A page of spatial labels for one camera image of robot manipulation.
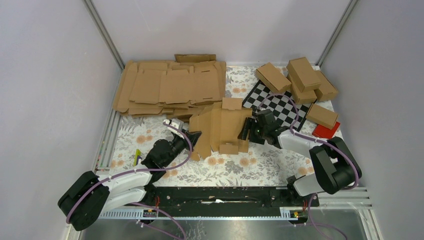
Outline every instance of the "red block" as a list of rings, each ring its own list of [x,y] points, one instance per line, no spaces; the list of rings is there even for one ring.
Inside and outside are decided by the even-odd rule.
[[[317,138],[331,139],[336,133],[339,126],[340,126],[340,122],[336,122],[332,129],[326,128],[325,126],[318,124],[315,130],[313,130],[312,135]]]

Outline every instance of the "floral pattern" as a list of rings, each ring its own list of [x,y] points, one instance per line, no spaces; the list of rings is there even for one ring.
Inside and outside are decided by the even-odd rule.
[[[245,98],[257,83],[256,67],[230,66],[226,71],[226,97]],[[287,75],[285,67],[281,68]],[[333,110],[330,101],[318,105]],[[111,161],[111,173],[131,169],[136,149],[144,158],[159,139],[171,140],[171,132],[162,125],[165,116],[123,116]],[[306,120],[301,133],[310,135],[317,125]],[[335,133],[342,137],[340,129]],[[183,151],[172,163],[175,166],[187,157]],[[314,172],[311,160],[302,155],[277,149],[269,145],[249,144],[249,152],[238,155],[212,152],[207,159],[189,160],[186,164],[167,173],[155,183],[167,187],[214,187],[214,186],[285,186],[286,178],[301,177]]]

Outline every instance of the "small cardboard box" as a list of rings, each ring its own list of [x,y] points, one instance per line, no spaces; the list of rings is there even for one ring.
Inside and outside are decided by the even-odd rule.
[[[320,78],[306,57],[290,60],[287,70],[292,81],[296,83],[302,93],[318,89],[321,85]]]
[[[312,104],[306,114],[306,119],[328,129],[333,129],[339,115],[317,104]]]
[[[314,90],[301,92],[296,83],[292,81],[290,74],[287,77],[291,81],[291,93],[295,104],[311,104],[317,100]]]
[[[331,84],[331,82],[329,82],[329,80],[320,70],[316,70],[315,73],[321,80],[321,85],[318,87],[318,89],[314,90],[317,100],[319,102],[333,100],[337,94],[339,94],[339,91]]]
[[[290,88],[290,81],[272,63],[259,67],[255,76],[275,94],[282,94]]]
[[[241,98],[223,98],[206,106],[201,113],[190,118],[189,131],[202,134],[194,146],[191,156],[199,161],[211,155],[211,149],[220,154],[238,154],[249,151],[249,141],[238,139],[247,117],[252,116],[251,108],[242,107]]]

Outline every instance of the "checkerboard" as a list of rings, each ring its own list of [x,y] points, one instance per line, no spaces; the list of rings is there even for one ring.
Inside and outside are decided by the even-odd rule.
[[[251,108],[255,111],[259,104],[269,94],[271,94],[270,89],[266,87],[261,81],[258,81],[257,84],[253,87],[252,91],[250,91],[247,97],[243,100],[243,107]],[[293,99],[292,94],[289,91],[286,91],[284,95]],[[271,97],[266,100],[261,107],[265,109],[271,109],[274,113],[277,123],[281,126],[290,127],[292,122],[296,119],[295,109],[289,100],[283,96]],[[294,129],[300,131],[305,123],[305,116],[311,107],[311,103],[296,105],[296,107],[299,112],[299,119],[294,124]]]

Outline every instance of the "metal floor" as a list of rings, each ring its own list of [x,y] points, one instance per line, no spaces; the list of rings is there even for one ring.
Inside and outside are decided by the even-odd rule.
[[[313,210],[316,223],[336,225],[349,240],[367,239],[363,223],[356,210]],[[321,240],[321,236],[313,226],[297,225],[278,220],[188,220],[179,221],[184,228],[188,240]],[[156,220],[153,226],[166,230],[176,236],[183,235],[170,220]],[[321,230],[334,240],[344,237],[329,228]],[[171,240],[163,233],[141,228],[135,220],[99,219],[86,229],[82,240]]]

